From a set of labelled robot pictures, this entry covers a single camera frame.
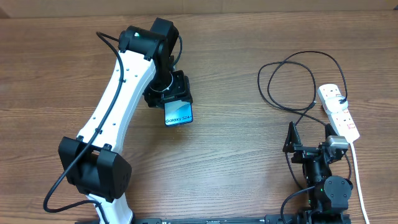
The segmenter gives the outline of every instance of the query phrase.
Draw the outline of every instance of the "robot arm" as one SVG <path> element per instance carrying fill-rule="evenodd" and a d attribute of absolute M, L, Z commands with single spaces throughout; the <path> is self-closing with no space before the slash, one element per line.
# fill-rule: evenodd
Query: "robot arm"
<path fill-rule="evenodd" d="M 110 224 L 130 224 L 133 220 L 134 214 L 124 194 L 132 169 L 121 153 L 127 127 L 141 95 L 150 107 L 165 110 L 166 126 L 193 120 L 188 77 L 182 71 L 174 71 L 175 62 L 171 56 L 177 38 L 178 30 L 173 23 L 159 18 L 150 31 L 133 26 L 123 31 L 119 38 L 123 84 L 101 130 L 97 127 L 120 84 L 121 66 L 118 60 L 90 120 L 76 139 L 63 137 L 58 147 L 64 170 L 76 162 L 78 156 L 81 158 L 66 173 L 66 177 L 81 194 L 99 202 L 96 204 L 101 205 L 96 206 L 100 217 L 97 223 L 106 223 L 103 217 Z"/>

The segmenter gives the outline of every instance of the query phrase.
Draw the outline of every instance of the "wooden tabletop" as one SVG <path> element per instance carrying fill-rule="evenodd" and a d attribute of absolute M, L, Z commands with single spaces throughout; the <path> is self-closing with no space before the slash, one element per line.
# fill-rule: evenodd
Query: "wooden tabletop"
<path fill-rule="evenodd" d="M 155 16 L 0 20 L 0 223 L 73 223 L 96 217 L 92 205 L 45 213 L 45 194 L 62 173 L 58 144 L 74 138 L 96 108 L 115 56 L 97 38 L 118 37 L 129 25 L 149 29 Z M 177 67 L 190 79 L 194 121 L 166 128 L 163 111 L 142 99 L 129 125 L 123 157 L 132 165 L 126 192 L 138 217 L 263 217 L 279 213 L 298 191 L 282 145 L 298 116 L 266 104 L 257 72 L 300 50 L 334 56 L 345 72 L 361 186 L 372 223 L 398 219 L 398 12 L 300 12 L 162 16 L 183 38 Z M 336 83 L 338 69 L 322 55 L 298 55 L 317 86 Z M 272 68 L 264 69 L 266 88 Z M 292 107 L 312 100 L 310 75 L 286 65 L 271 86 Z M 325 122 L 318 103 L 309 114 Z M 306 146 L 324 140 L 321 125 L 304 118 Z M 301 183 L 301 166 L 294 164 Z M 345 160 L 331 166 L 346 177 Z M 63 181 L 50 200 L 58 208 L 84 195 Z M 307 204 L 289 202 L 285 213 Z M 364 223 L 356 188 L 353 223 Z"/>

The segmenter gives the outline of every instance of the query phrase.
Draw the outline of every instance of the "power outlet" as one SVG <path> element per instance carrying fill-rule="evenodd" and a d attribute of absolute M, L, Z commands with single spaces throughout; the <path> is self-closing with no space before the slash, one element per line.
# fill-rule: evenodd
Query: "power outlet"
<path fill-rule="evenodd" d="M 321 99 L 323 108 L 328 114 L 330 124 L 339 136 L 344 136 L 349 143 L 359 138 L 353 118 L 348 111 L 348 102 L 340 104 L 340 99 L 344 98 L 337 85 L 325 84 L 319 87 L 318 95 Z"/>

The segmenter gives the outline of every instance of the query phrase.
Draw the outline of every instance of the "power strip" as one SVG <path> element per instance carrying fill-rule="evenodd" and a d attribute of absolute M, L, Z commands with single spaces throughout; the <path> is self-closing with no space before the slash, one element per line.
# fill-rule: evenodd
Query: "power strip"
<path fill-rule="evenodd" d="M 348 111 L 348 102 L 345 101 L 344 103 L 340 103 L 340 100 L 343 100 L 344 97 L 341 95 L 337 85 L 335 84 L 322 85 L 317 90 L 317 93 L 321 99 L 323 109 L 325 109 L 333 129 L 339 136 L 344 136 L 351 146 L 359 201 L 361 203 L 365 222 L 366 224 L 369 224 L 368 215 L 366 214 L 365 205 L 363 203 L 361 183 L 359 181 L 358 163 L 354 148 L 354 141 L 359 138 L 359 132 L 356 128 L 353 118 L 351 117 L 351 114 Z"/>

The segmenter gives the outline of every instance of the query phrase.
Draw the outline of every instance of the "white cable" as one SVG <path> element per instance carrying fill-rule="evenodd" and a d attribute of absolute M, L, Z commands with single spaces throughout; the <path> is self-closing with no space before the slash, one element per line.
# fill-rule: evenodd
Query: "white cable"
<path fill-rule="evenodd" d="M 355 154 L 354 144 L 351 142 L 349 145 L 351 146 L 351 152 L 353 153 L 354 171 L 355 171 L 356 187 L 358 189 L 358 195 L 359 195 L 359 202 L 361 203 L 361 209 L 362 209 L 363 217 L 365 218 L 365 223 L 370 224 L 369 219 L 368 219 L 368 214 L 366 214 L 365 204 L 363 203 L 361 183 L 359 182 L 358 164 L 356 162 L 356 154 Z"/>

